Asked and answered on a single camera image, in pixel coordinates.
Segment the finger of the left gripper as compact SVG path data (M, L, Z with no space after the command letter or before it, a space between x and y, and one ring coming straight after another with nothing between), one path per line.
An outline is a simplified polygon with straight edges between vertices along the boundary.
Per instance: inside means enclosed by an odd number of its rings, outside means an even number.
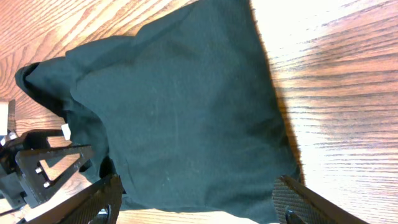
M43 204L49 201L93 155L89 145L18 152L16 164L25 202Z

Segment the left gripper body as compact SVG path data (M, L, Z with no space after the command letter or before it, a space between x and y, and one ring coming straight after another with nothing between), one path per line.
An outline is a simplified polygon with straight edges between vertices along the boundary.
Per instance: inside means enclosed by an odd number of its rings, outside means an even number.
M51 180L41 161L63 156L64 147L51 147L48 137L57 129L34 129L1 146L1 197L12 208L35 208L50 200L67 181L67 171Z

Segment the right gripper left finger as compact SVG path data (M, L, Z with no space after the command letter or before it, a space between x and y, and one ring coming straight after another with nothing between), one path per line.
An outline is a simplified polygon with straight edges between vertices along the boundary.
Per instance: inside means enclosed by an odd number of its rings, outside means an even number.
M124 192L121 178L110 174L46 213L22 224L116 223Z

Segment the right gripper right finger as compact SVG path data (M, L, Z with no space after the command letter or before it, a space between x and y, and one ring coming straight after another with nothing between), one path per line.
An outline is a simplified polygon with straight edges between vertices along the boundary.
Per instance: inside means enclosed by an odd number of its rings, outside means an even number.
M272 199L283 224L367 224L286 175L275 180Z

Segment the black t-shirt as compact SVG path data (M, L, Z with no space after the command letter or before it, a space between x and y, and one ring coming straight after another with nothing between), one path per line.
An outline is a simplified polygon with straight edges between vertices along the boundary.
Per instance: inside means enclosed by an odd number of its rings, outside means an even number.
M246 0L197 1L15 79L92 147L82 175L120 175L125 210L274 223L274 181L300 176Z

